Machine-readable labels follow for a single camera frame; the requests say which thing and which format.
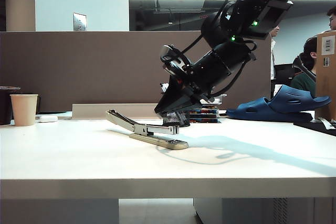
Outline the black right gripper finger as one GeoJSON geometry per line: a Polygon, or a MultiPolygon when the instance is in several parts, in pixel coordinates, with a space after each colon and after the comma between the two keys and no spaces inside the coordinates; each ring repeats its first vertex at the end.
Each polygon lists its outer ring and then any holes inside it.
{"type": "Polygon", "coordinates": [[[191,109],[201,109],[203,105],[201,104],[200,100],[197,99],[191,99],[191,105],[189,107],[189,110],[191,109]]]}
{"type": "Polygon", "coordinates": [[[169,86],[155,107],[155,113],[163,114],[193,108],[195,108],[195,102],[192,101],[189,90],[185,89],[174,77],[170,76],[169,86]]]}

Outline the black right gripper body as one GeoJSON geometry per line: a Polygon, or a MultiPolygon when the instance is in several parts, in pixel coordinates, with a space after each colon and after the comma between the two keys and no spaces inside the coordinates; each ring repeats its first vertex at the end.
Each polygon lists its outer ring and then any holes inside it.
{"type": "Polygon", "coordinates": [[[211,99],[212,89],[232,73],[219,52],[209,51],[192,63],[178,50],[170,51],[170,76],[189,90],[191,99],[211,99]]]}

